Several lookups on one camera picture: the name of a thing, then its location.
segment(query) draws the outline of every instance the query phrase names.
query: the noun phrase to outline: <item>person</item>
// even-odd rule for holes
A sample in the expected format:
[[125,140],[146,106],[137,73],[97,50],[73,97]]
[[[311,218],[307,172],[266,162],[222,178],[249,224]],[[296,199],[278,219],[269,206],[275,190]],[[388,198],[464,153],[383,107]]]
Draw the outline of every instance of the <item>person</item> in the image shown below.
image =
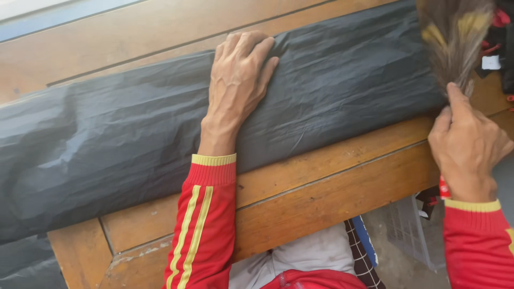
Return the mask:
[[[272,37],[253,31],[230,34],[216,48],[209,108],[178,202],[162,288],[366,288],[353,272],[348,246],[339,242],[347,243],[340,225],[231,265],[235,142],[279,63],[277,57],[265,61],[273,44]],[[444,220],[450,282],[454,289],[514,288],[514,230],[502,214],[491,175],[514,142],[453,83],[448,97],[450,106],[428,140],[451,191]]]

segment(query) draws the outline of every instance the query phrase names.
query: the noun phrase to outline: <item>red sleeve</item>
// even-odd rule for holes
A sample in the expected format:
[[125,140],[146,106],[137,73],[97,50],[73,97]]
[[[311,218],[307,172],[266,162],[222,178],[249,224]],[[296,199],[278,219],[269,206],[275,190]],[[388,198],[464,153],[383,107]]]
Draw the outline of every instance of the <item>red sleeve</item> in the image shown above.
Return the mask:
[[446,200],[446,264],[453,289],[514,288],[514,230],[500,202]]
[[228,288],[234,240],[235,154],[193,155],[162,289]]

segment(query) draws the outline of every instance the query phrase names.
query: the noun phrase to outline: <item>red track jacket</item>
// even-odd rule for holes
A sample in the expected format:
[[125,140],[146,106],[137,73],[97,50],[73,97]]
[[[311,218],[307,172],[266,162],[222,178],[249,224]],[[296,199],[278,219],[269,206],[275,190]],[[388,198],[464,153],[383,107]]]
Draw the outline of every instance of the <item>red track jacket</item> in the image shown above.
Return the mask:
[[[446,201],[447,270],[453,289],[514,288],[514,230],[498,201]],[[235,239],[235,154],[193,155],[178,202],[177,225],[162,289],[228,288]],[[264,286],[366,289],[348,273],[288,270]]]

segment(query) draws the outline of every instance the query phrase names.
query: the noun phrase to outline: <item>hand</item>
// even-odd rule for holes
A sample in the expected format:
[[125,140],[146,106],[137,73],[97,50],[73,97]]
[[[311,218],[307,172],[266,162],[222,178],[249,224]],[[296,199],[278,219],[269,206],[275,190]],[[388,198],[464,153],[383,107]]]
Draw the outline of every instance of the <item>hand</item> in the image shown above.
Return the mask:
[[239,128],[266,95],[279,63],[278,57],[272,57],[264,64],[274,42],[273,37],[252,31],[230,34],[218,45],[198,154],[224,156],[235,152]]
[[469,99],[449,83],[450,107],[443,109],[428,137],[437,165],[457,201],[496,200],[494,166],[514,149],[514,142],[496,123],[474,110]]

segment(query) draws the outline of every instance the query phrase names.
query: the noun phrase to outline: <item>wooden table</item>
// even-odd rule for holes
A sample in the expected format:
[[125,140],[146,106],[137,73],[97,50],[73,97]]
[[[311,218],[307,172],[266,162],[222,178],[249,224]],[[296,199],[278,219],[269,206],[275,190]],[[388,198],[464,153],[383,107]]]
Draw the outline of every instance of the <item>wooden table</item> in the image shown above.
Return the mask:
[[[273,35],[393,0],[147,0],[0,44],[0,101],[214,48],[232,31]],[[473,105],[514,138],[493,74]],[[437,184],[433,118],[405,121],[237,178],[234,261]],[[178,195],[48,234],[70,289],[158,288]]]

